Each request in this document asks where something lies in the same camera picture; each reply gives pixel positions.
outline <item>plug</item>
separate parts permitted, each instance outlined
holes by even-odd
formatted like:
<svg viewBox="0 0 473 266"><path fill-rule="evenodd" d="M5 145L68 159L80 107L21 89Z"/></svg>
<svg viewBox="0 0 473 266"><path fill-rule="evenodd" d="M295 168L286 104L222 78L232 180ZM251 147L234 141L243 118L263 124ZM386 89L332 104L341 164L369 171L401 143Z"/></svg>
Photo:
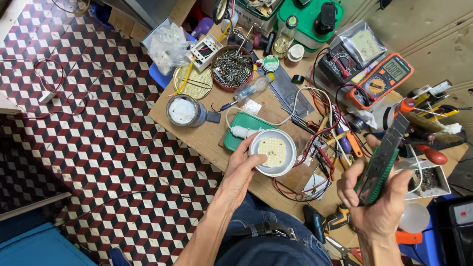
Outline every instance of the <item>plug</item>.
<svg viewBox="0 0 473 266"><path fill-rule="evenodd" d="M56 93L50 91L44 91L43 96L39 98L39 102L42 104L47 104L52 98L56 96Z"/></svg>

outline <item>person's right hand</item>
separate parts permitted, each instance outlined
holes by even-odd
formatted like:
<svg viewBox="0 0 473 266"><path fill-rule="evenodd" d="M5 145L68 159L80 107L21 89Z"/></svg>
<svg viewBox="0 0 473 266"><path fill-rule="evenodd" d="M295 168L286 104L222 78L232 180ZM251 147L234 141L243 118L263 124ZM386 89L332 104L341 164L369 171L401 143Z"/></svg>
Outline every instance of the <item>person's right hand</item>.
<svg viewBox="0 0 473 266"><path fill-rule="evenodd" d="M367 142L371 148L381 143L373 135L367 136ZM359 234L369 240L385 240L395 236L413 171L404 170L397 175L391 172L382 197L372 206L358 207L359 199L354 187L365 166L366 162L358 160L342 174L337 181L337 194L349 208L353 226Z"/></svg>

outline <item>jeans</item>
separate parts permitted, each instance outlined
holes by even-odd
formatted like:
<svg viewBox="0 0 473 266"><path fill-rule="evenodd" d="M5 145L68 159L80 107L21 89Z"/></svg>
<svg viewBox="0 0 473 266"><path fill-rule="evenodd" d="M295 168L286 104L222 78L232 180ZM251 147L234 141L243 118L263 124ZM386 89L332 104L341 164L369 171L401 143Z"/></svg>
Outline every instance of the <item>jeans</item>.
<svg viewBox="0 0 473 266"><path fill-rule="evenodd" d="M306 248L319 253L331 265L330 256L315 236L299 220L287 213L275 210L257 198L250 192L246 193L243 203L233 213L227 232L233 229L252 227L254 224L263 224L263 222L277 222L294 230L297 239L304 241Z"/></svg>

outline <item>glass bottle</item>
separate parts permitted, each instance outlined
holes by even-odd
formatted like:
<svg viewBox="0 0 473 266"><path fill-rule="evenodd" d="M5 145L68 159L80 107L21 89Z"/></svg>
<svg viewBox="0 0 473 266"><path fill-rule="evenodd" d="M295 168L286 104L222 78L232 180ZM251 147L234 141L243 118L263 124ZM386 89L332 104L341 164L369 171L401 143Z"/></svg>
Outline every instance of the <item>glass bottle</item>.
<svg viewBox="0 0 473 266"><path fill-rule="evenodd" d="M279 29L276 41L272 46L272 55L277 58L286 57L289 47L294 41L294 34L296 34L298 18L295 15L289 16L286 20L286 25Z"/></svg>

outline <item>analog multimeter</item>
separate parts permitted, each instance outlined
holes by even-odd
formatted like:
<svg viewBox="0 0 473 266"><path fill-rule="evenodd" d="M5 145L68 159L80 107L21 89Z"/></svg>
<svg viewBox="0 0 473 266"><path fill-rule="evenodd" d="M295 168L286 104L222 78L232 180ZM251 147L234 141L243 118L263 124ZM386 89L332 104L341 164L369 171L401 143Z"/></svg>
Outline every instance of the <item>analog multimeter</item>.
<svg viewBox="0 0 473 266"><path fill-rule="evenodd" d="M414 69L398 53L384 58L360 83L375 101L369 102L362 92L352 88L346 97L359 110L370 109L379 99L388 94L412 75Z"/></svg>

